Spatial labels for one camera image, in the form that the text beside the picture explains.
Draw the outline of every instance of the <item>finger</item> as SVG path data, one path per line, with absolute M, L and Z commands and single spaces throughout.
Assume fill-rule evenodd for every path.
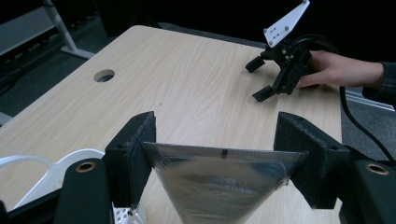
M 308 87 L 317 84 L 326 83 L 328 80 L 325 76 L 323 76 L 322 72 L 314 73 L 311 75 L 306 75 L 300 78 L 298 81 L 296 88 Z

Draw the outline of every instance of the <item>white bracket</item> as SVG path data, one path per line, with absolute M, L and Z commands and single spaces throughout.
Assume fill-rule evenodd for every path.
M 276 46 L 294 29 L 297 21 L 303 16 L 308 6 L 309 1 L 303 0 L 303 2 L 299 6 L 289 12 L 282 19 L 274 23 L 269 28 L 264 29 L 265 39 L 267 40 L 268 45 L 271 48 Z

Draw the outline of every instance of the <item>clear plastic bag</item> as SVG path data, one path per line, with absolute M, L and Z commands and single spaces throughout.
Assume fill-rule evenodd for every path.
M 183 223 L 244 223 L 308 152 L 144 143 Z

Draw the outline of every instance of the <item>table surface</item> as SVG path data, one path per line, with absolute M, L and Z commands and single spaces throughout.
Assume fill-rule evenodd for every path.
M 0 128 L 0 157 L 36 155 L 58 161 L 83 148 L 105 150 L 133 116 L 154 111 L 157 142 L 272 150 L 279 111 L 301 116 L 341 142 L 339 90 L 321 85 L 259 103 L 251 95 L 279 72 L 269 61 L 245 66 L 263 49 L 134 26 Z M 107 82 L 98 76 L 114 73 Z M 0 199 L 12 208 L 45 173 L 20 162 L 0 170 Z M 148 223 L 180 223 L 155 172 L 141 203 Z M 247 223 L 339 223 L 314 210 L 290 181 Z

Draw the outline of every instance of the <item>black sleeve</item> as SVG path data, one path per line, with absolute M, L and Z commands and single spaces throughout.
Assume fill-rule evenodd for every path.
M 396 108 L 396 63 L 382 63 L 382 65 L 384 66 L 384 82 L 381 89 L 378 91 L 364 87 L 362 95 L 369 100 Z

